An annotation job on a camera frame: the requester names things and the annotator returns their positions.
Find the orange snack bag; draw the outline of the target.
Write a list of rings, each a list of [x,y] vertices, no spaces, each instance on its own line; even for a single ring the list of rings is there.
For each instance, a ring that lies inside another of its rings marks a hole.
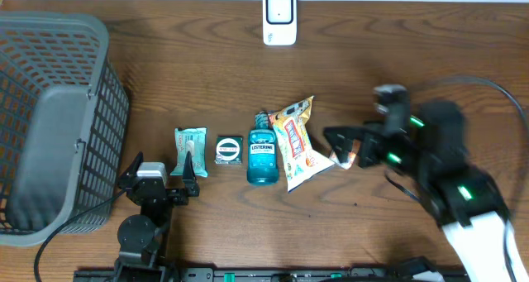
[[[268,114],[278,138],[289,193],[335,164],[312,147],[306,128],[312,113],[312,100],[310,96]]]

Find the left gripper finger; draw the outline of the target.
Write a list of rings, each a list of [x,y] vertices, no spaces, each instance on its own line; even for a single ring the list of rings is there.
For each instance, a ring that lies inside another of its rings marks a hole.
[[[123,173],[124,179],[133,178],[136,176],[137,170],[140,168],[141,164],[143,163],[143,152],[140,151],[134,160],[131,162],[131,164],[126,168],[126,170]]]
[[[185,191],[188,197],[198,197],[200,194],[200,188],[198,181],[193,169],[192,154],[190,151],[187,152],[185,162],[183,164],[182,181],[184,183]]]

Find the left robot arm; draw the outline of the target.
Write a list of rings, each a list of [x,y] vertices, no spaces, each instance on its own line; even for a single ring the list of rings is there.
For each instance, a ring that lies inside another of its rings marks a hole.
[[[187,205],[200,193],[190,152],[183,163],[184,186],[168,188],[166,181],[164,164],[143,161],[141,152],[120,175],[118,187],[141,211],[126,218],[118,228],[120,251],[112,281],[171,281],[179,277],[160,253],[167,245],[173,208]]]

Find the teal mouthwash bottle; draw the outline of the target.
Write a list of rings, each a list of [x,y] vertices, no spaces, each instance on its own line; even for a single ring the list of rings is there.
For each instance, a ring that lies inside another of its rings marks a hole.
[[[269,127],[266,112],[255,115],[255,128],[248,136],[247,181],[255,186],[276,184],[279,181],[277,166],[277,137]]]

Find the orange tissue pack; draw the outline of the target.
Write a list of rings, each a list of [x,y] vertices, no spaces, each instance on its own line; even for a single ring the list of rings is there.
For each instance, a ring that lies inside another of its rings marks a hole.
[[[359,149],[360,149],[360,142],[359,141],[355,141],[353,143],[352,152],[350,152],[348,154],[345,162],[340,162],[339,161],[335,151],[331,152],[331,154],[329,155],[329,159],[332,162],[334,162],[335,164],[337,164],[338,166],[340,166],[342,169],[348,170],[355,163],[355,160],[356,160],[356,157],[357,157]]]

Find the teal wet wipes pack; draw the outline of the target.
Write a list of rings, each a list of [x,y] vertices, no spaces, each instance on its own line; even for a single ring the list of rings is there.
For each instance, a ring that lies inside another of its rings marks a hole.
[[[205,159],[206,137],[206,127],[188,128],[183,130],[176,128],[174,130],[177,162],[173,171],[170,173],[171,176],[183,175],[186,156],[190,153],[195,175],[203,178],[208,177]]]

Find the small green box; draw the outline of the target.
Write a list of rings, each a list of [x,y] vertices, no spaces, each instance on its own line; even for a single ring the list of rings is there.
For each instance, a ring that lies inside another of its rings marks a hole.
[[[241,165],[242,142],[240,136],[219,136],[215,147],[215,163],[218,165]]]

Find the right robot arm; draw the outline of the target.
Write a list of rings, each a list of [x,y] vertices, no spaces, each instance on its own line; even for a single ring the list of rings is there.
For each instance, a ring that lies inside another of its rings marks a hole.
[[[450,101],[422,104],[383,124],[327,127],[323,135],[339,161],[355,154],[362,169],[385,164],[413,179],[414,199],[436,222],[472,281],[526,281],[528,273],[514,237],[512,214],[486,171],[469,162],[466,120]]]

